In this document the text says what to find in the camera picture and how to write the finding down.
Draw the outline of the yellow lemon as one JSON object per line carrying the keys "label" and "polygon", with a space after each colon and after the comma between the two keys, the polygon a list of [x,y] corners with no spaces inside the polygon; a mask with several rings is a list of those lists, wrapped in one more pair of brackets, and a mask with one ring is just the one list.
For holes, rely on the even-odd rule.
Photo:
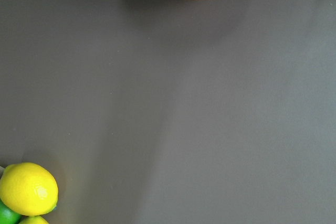
{"label": "yellow lemon", "polygon": [[44,215],[57,206],[58,185],[54,176],[38,164],[11,164],[1,176],[1,201],[20,215]]}
{"label": "yellow lemon", "polygon": [[29,216],[23,218],[18,224],[49,224],[42,216]]}

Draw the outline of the green lime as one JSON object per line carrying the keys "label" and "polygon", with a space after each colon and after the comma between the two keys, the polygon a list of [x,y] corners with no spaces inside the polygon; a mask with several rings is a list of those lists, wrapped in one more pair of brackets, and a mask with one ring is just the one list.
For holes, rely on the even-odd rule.
{"label": "green lime", "polygon": [[21,215],[8,208],[1,201],[0,224],[17,224],[20,222]]}

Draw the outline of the yellow lemon far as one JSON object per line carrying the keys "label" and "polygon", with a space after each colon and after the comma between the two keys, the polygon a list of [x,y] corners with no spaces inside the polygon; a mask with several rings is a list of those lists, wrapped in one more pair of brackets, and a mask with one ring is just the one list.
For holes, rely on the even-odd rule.
{"label": "yellow lemon far", "polygon": [[11,164],[1,176],[1,201],[20,215],[44,215],[57,206],[58,185],[54,176],[38,164]]}

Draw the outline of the yellow lemon near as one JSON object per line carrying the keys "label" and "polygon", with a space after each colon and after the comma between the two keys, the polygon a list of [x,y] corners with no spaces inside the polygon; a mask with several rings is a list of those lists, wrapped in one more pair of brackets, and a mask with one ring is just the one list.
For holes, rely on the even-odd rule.
{"label": "yellow lemon near", "polygon": [[18,224],[49,224],[42,216],[29,216],[23,218]]}

